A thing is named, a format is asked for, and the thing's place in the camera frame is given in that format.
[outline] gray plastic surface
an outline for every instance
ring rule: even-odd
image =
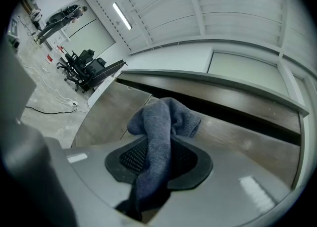
[[[36,85],[18,61],[6,37],[2,39],[0,52],[0,120],[20,120]]]
[[[59,142],[46,138],[57,178],[75,211],[80,227],[141,227],[142,223],[126,217],[106,204],[91,188],[87,187],[69,164]]]
[[[267,214],[242,225],[241,227],[265,227],[271,226],[275,223],[281,216],[283,216],[291,206],[294,205],[298,197],[304,190],[304,186],[300,186],[294,191],[292,191],[288,196],[286,196],[279,204],[277,204],[272,210]]]
[[[255,204],[240,186],[239,179],[253,176],[275,202],[290,189],[276,176],[245,155],[186,137],[179,137],[207,152],[214,168],[196,189],[172,192],[170,198],[149,222],[151,226],[240,226],[259,218]],[[117,182],[105,168],[105,158],[133,138],[103,145],[65,150],[67,156],[85,153],[88,158],[72,164],[81,180],[108,205],[127,199],[130,185]]]

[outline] black mesh grille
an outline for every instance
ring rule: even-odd
[[[122,153],[119,157],[120,164],[129,171],[138,175],[143,168],[147,154],[148,140],[144,140],[132,149]],[[189,172],[197,164],[197,155],[182,146],[178,142],[171,140],[172,150],[172,174],[171,180]]]
[[[172,146],[172,174],[170,180],[181,176],[193,169],[197,164],[197,155],[176,141]]]
[[[119,162],[126,169],[138,175],[142,171],[147,150],[148,140],[144,140],[132,149],[122,153],[119,157]]]

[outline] towel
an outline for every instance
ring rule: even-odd
[[[157,199],[164,200],[169,196],[170,135],[193,137],[200,122],[200,117],[173,98],[159,99],[134,114],[127,124],[128,132],[133,135],[147,134],[148,150],[143,170],[132,186],[130,199],[118,205],[118,210],[140,220],[140,210],[151,207],[151,203]]]

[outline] ceiling beam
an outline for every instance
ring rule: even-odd
[[[289,0],[282,0],[282,26],[281,32],[278,40],[278,46],[281,47],[281,51],[278,58],[282,58],[286,50],[286,39],[289,35],[290,26],[290,10],[289,10]]]
[[[155,43],[153,45],[153,47],[159,47],[159,46],[163,46],[163,45],[167,45],[167,44],[177,44],[177,43],[181,43],[181,42],[193,42],[193,41],[224,41],[224,42],[228,42],[228,41],[232,41],[232,42],[236,42],[236,43],[241,43],[241,44],[245,44],[245,45],[256,45],[259,47],[264,47],[266,49],[269,49],[271,51],[274,51],[275,53],[280,53],[281,48],[277,47],[276,45],[273,44],[268,44],[266,42],[262,42],[262,41],[258,41],[254,38],[236,38],[233,37],[231,35],[205,35],[205,36],[186,36],[186,37],[180,37],[180,38],[176,38],[176,39],[169,39],[160,43]],[[138,52],[142,52],[147,50],[148,48],[143,47],[140,48],[138,50],[134,50],[133,52],[130,52],[129,54],[135,54]]]
[[[282,76],[289,97],[294,101],[297,101],[301,105],[305,106],[301,90],[299,89],[295,77],[291,70],[288,68],[287,64],[284,61],[280,60],[277,62],[277,69]]]
[[[134,21],[134,23],[138,26],[140,29],[142,35],[145,38],[145,41],[147,42],[148,46],[152,46],[152,39],[150,34],[148,33],[146,26],[144,25],[144,22],[141,19],[141,16],[139,15],[138,11],[136,8],[133,7],[133,4],[131,0],[122,0],[124,11],[129,12],[130,15]]]
[[[202,10],[201,10],[201,7],[199,5],[199,1],[198,0],[191,0],[191,1],[192,1],[193,6],[194,6],[196,18],[198,21],[200,35],[204,36],[206,33],[206,27],[205,27],[205,23],[204,23]]]

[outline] black cable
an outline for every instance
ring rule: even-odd
[[[40,111],[40,110],[37,110],[37,109],[35,109],[34,107],[31,107],[31,106],[26,106],[26,108],[31,108],[31,109],[33,109],[33,110],[35,110],[35,111],[37,111],[37,112],[42,113],[42,114],[70,114],[70,113],[75,112],[75,111],[77,110],[77,105],[76,105],[75,103],[73,103],[73,104],[76,106],[76,109],[74,109],[74,110],[71,111],[71,112],[46,113],[46,112],[42,112],[42,111]]]
[[[28,36],[32,36],[32,32],[31,32],[31,30],[28,28],[28,26],[22,22],[20,16],[18,16],[18,18],[19,18],[20,22],[22,23],[22,25],[28,30],[28,31],[26,31],[26,34],[27,34]]]

